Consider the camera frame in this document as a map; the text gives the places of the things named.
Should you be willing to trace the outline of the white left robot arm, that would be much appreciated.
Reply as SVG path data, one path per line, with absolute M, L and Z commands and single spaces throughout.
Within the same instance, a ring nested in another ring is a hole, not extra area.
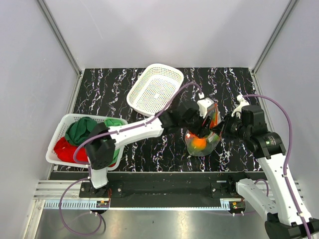
M 140 140 L 175 133 L 181 128 L 203 138 L 211 133 L 213 122 L 211 113 L 188 108 L 160 111 L 153 117 L 120 127 L 98 126 L 84 142 L 90 164 L 90 191 L 96 197 L 107 193 L 108 166 L 116 150 Z

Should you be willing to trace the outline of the clear zip top bag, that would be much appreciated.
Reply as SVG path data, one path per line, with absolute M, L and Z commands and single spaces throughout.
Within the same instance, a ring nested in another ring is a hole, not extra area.
M 219 109 L 218 109 L 218 106 L 216 103 L 215 103 L 215 107 L 212 111 L 212 114 L 210 116 L 207 116 L 204 118 L 203 124 L 206 121 L 211 122 L 211 129 L 220 123 L 220 113 L 219 113 Z M 211 131 L 210 134 L 204 134 L 204 137 L 203 137 L 206 139 L 206 142 L 207 142 L 206 148 L 202 151 L 195 151 L 195 150 L 191 150 L 189 147 L 190 141 L 194 137 L 197 137 L 197 136 L 195 136 L 194 134 L 191 133 L 191 131 L 188 130 L 185 134 L 184 140 L 185 140 L 186 149 L 187 149 L 188 153 L 191 156 L 195 156 L 195 157 L 208 156 L 209 154 L 211 154 L 213 152 L 213 150 L 216 148 L 216 146 L 220 142 L 220 139 L 218 138 L 218 136 L 213 131 Z

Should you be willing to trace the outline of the white perforated plastic basket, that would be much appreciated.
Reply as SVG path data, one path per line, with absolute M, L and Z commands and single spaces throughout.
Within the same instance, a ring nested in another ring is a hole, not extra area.
M 183 81 L 180 70 L 164 64 L 151 64 L 133 84 L 127 94 L 127 103 L 144 116 L 154 116 L 172 99 Z

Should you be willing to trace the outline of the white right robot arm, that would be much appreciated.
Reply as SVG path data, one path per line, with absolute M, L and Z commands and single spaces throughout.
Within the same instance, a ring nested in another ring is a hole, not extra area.
M 319 221 L 306 208 L 285 162 L 288 153 L 283 141 L 277 133 L 268 131 L 260 106 L 238 105 L 213 131 L 243 140 L 262 167 L 272 200 L 248 178 L 229 182 L 226 191 L 234 198 L 242 196 L 254 208 L 264 219 L 269 238 L 311 238 L 319 232 Z

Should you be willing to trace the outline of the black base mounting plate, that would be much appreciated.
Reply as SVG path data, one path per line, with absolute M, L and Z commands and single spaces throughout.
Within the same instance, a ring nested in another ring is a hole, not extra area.
M 79 196 L 98 200 L 110 196 L 113 208 L 213 208 L 221 206 L 220 199 L 239 197 L 236 182 L 260 176 L 258 172 L 111 172 L 102 188 L 83 182 Z

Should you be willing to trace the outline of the red cloth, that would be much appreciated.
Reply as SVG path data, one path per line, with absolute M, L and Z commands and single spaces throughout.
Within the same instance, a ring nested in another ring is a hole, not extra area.
M 65 137 L 60 138 L 53 150 L 57 157 L 63 162 L 76 163 L 73 159 L 73 154 L 80 144 L 72 145 Z M 84 148 L 81 148 L 77 154 L 77 160 L 82 163 L 88 163 L 88 157 Z

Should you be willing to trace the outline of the orange fake mango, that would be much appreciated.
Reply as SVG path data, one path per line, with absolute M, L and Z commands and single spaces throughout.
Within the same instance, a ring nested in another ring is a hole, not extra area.
M 202 151 L 206 148 L 207 142 L 205 138 L 194 137 L 190 141 L 190 149 L 195 151 Z

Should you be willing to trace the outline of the aluminium corner post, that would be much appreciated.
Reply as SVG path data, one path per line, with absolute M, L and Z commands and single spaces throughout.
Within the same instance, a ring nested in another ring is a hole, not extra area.
M 268 39 L 265 47 L 263 48 L 256 64 L 252 68 L 252 73 L 256 74 L 260 69 L 262 63 L 264 62 L 265 58 L 267 57 L 268 53 L 272 49 L 272 46 L 276 42 L 277 38 L 279 37 L 281 31 L 283 30 L 287 20 L 289 19 L 291 13 L 295 9 L 296 5 L 299 3 L 299 0 L 289 0 L 287 6 L 285 7 L 281 17 L 279 18 L 274 30 L 272 31 L 270 38 Z
M 78 63 L 76 62 L 73 54 L 71 53 L 71 50 L 70 50 L 67 42 L 65 41 L 65 39 L 62 35 L 62 32 L 60 31 L 58 24 L 56 23 L 56 20 L 54 19 L 54 16 L 51 13 L 46 1 L 45 0 L 36 0 L 35 2 L 38 4 L 42 14 L 44 15 L 44 18 L 48 22 L 50 29 L 52 30 L 54 36 L 56 37 L 62 51 L 64 52 L 67 60 L 70 63 L 73 71 L 75 72 L 75 74 L 77 76 L 80 76 L 82 73 L 82 70 L 79 67 Z

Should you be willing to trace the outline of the aluminium rail frame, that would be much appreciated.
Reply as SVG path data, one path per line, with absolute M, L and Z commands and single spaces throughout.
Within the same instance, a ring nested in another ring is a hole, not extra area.
M 59 177 L 38 182 L 24 238 L 298 239 L 313 220 L 279 170 Z

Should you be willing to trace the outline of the white basket with cloths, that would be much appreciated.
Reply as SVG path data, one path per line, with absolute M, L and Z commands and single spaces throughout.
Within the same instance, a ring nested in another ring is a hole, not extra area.
M 85 149 L 81 148 L 77 153 L 76 158 L 80 163 L 73 159 L 73 154 L 99 123 L 105 126 L 122 126 L 127 124 L 127 121 L 121 118 L 67 114 L 55 130 L 45 156 L 46 161 L 67 167 L 87 168 L 88 158 Z

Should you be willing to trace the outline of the dark green cloth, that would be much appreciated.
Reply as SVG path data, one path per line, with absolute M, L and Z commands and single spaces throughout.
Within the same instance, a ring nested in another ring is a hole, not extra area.
M 97 123 L 90 117 L 83 117 L 69 126 L 65 132 L 65 139 L 72 145 L 82 144 L 87 139 L 106 132 L 105 124 Z

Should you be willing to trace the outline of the left aluminium corner post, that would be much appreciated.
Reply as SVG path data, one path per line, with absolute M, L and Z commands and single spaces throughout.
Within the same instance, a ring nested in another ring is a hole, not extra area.
M 56 20 L 54 19 L 54 16 L 51 13 L 46 1 L 45 0 L 36 0 L 35 2 L 38 4 L 42 14 L 44 15 L 44 18 L 48 22 L 50 29 L 52 30 L 54 36 L 56 37 L 62 51 L 64 52 L 67 60 L 70 63 L 73 71 L 75 72 L 75 74 L 77 76 L 80 76 L 82 73 L 82 70 L 79 67 L 78 63 L 76 62 L 73 54 L 71 53 L 71 50 L 70 50 L 67 42 L 65 41 L 65 39 L 62 35 L 62 32 L 60 31 L 58 24 L 56 23 Z

